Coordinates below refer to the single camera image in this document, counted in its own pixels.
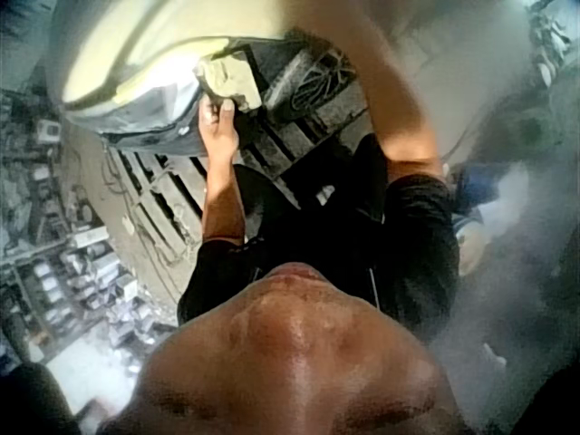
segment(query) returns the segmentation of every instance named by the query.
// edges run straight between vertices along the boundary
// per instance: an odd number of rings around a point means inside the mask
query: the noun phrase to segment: mouth
[[[273,269],[269,274],[265,276],[265,278],[279,276],[280,277],[298,276],[301,278],[310,279],[312,281],[322,281],[322,282],[327,281],[326,278],[324,278],[319,272],[317,272],[309,265],[305,265],[304,263],[286,263],[285,265],[281,265]]]

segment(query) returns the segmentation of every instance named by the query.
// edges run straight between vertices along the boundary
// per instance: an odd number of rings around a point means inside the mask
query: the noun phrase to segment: person
[[[289,3],[350,59],[375,134],[322,210],[290,210],[245,243],[257,193],[232,164],[235,105],[203,99],[203,246],[181,327],[101,433],[470,433],[417,338],[436,333],[458,274],[435,134],[355,2]]]

